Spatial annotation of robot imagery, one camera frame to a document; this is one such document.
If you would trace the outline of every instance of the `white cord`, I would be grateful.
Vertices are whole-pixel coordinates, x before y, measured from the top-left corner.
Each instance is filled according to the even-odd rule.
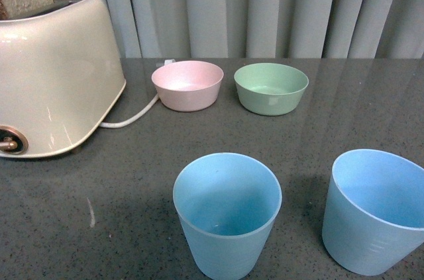
[[[141,118],[147,111],[150,110],[150,108],[153,107],[153,105],[157,102],[157,100],[159,99],[159,95],[156,94],[156,96],[154,96],[154,98],[151,100],[151,102],[148,103],[147,106],[145,106],[145,108],[143,108],[143,110],[141,110],[139,113],[137,113],[135,116],[131,117],[130,119],[123,121],[123,122],[118,122],[118,123],[109,123],[109,122],[102,122],[100,124],[100,126],[102,128],[109,128],[109,129],[116,129],[116,128],[123,128],[124,126],[128,126],[130,123],[133,123],[135,120],[138,120],[139,118]]]

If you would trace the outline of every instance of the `pink bowl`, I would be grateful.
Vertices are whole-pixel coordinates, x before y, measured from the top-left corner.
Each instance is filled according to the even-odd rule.
[[[188,112],[212,105],[223,77],[223,70],[214,64],[188,60],[158,68],[152,81],[166,107]]]

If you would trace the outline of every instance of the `toaster lever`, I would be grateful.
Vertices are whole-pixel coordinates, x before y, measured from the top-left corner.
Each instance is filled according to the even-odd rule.
[[[0,151],[11,151],[18,147],[16,141],[14,141],[11,137],[6,137],[3,139],[3,142],[0,142]]]
[[[0,156],[23,154],[28,150],[28,140],[17,129],[0,125]]]

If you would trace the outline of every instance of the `bowl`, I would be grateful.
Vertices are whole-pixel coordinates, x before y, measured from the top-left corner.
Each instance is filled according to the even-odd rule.
[[[309,84],[302,71],[273,63],[241,67],[234,79],[241,104],[247,110],[265,116],[293,111]]]
[[[211,63],[188,60],[158,68],[152,81],[161,102],[175,111],[198,111],[218,97],[223,70]]]

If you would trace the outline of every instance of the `countertop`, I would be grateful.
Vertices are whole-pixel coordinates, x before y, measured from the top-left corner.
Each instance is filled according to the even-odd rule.
[[[0,159],[2,279],[207,279],[184,238],[172,187],[188,163],[214,152],[256,158],[282,186],[282,208],[247,279],[424,279],[424,246],[365,277],[337,264],[321,239],[337,156],[373,148],[424,165],[424,60],[202,60],[225,73],[207,109],[180,113],[157,102],[125,128],[98,128],[78,153]],[[106,121],[135,115],[155,96],[158,62],[122,61],[127,86]],[[265,117],[241,106],[234,72],[256,62],[307,74],[296,110]]]

